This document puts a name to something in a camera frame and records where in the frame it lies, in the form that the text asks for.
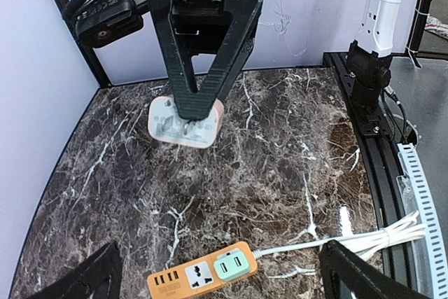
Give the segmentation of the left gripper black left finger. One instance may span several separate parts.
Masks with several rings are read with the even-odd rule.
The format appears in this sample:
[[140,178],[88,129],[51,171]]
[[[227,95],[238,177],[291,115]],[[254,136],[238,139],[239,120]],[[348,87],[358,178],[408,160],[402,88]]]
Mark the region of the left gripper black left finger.
[[30,298],[119,298],[122,266],[118,243],[109,242]]

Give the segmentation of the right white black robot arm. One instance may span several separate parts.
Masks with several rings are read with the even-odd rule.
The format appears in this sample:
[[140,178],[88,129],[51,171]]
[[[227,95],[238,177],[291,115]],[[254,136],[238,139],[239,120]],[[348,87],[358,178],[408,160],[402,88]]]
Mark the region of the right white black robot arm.
[[[178,115],[204,120],[225,99],[252,50],[263,0],[147,0]],[[351,100],[373,110],[391,79],[401,0],[366,0],[349,47]]]

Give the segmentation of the green plug adapter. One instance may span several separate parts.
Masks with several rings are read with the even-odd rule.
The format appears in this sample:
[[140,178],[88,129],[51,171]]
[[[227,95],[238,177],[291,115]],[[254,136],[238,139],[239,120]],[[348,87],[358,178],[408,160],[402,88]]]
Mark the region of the green plug adapter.
[[251,271],[244,252],[236,248],[220,255],[213,263],[218,278],[226,283],[234,281]]

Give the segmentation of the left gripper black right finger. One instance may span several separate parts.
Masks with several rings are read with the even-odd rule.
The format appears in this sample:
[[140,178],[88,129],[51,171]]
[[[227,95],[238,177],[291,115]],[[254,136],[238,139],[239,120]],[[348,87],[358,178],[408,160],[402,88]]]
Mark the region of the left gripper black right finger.
[[343,290],[357,298],[425,298],[425,295],[385,276],[336,240],[319,253],[326,298],[341,298]]

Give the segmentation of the orange power strip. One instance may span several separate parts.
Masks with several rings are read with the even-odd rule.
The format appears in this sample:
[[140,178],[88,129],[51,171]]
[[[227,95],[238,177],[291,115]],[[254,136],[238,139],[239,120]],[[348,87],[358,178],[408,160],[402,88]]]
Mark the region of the orange power strip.
[[[220,255],[236,248],[244,252],[250,263],[251,271],[234,281],[226,283],[218,278],[213,267],[214,262]],[[148,276],[147,285],[151,298],[193,298],[251,277],[257,271],[258,262],[249,244],[247,242],[237,242],[188,263],[156,272]]]

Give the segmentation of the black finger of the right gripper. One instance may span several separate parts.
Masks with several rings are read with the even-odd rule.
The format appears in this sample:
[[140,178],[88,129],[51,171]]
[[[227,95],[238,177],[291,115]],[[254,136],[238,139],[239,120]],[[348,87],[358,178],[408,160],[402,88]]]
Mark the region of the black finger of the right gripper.
[[204,120],[252,53],[263,0],[147,0],[178,115]]

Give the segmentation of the pink plug adapter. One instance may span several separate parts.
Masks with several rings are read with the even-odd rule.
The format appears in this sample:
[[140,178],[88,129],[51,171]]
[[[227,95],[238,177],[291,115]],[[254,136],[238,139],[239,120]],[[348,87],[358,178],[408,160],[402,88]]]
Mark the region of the pink plug adapter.
[[179,117],[174,98],[156,97],[148,112],[148,132],[155,140],[193,148],[208,148],[221,129],[225,107],[216,100],[204,120],[190,121]]

